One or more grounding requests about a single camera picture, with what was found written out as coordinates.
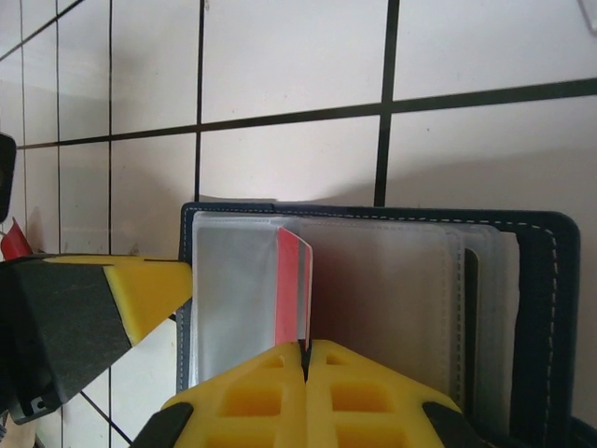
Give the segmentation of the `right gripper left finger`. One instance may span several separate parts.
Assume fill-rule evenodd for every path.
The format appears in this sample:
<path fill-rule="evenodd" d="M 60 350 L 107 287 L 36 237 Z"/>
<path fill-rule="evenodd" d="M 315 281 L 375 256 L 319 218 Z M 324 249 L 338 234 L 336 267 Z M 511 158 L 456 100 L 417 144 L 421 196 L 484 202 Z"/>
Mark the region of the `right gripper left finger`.
<path fill-rule="evenodd" d="M 283 343 L 171 397 L 139 448 L 306 448 L 301 343 Z"/>

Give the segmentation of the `navy leather card holder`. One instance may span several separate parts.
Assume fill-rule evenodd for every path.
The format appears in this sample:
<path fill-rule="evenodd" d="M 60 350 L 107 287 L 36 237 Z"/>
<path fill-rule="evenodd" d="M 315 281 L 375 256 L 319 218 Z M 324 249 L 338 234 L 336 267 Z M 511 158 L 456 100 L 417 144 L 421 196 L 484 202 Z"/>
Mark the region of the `navy leather card holder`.
<path fill-rule="evenodd" d="M 592 448 L 572 416 L 579 290 L 580 233 L 553 211 L 330 206 L 309 203 L 186 203 L 181 209 L 179 258 L 191 260 L 191 224 L 200 211 L 378 221 L 485 224 L 516 234 L 520 247 L 520 310 L 509 436 L 477 428 L 499 448 Z"/>

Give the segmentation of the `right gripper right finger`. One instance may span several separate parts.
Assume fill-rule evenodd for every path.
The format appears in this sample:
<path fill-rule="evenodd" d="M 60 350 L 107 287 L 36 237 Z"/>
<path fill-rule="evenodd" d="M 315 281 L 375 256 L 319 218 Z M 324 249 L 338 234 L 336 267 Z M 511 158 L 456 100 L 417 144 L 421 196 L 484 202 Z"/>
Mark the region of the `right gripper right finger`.
<path fill-rule="evenodd" d="M 311 343 L 308 448 L 485 448 L 447 395 L 331 341 Z"/>

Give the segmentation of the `red VIP card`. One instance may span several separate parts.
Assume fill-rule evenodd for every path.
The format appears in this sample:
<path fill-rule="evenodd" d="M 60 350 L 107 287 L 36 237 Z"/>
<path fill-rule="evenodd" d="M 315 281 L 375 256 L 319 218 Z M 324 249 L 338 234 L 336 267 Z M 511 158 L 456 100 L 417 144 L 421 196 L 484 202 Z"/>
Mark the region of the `red VIP card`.
<path fill-rule="evenodd" d="M 294 232 L 277 231 L 274 344 L 310 338 L 312 247 Z"/>

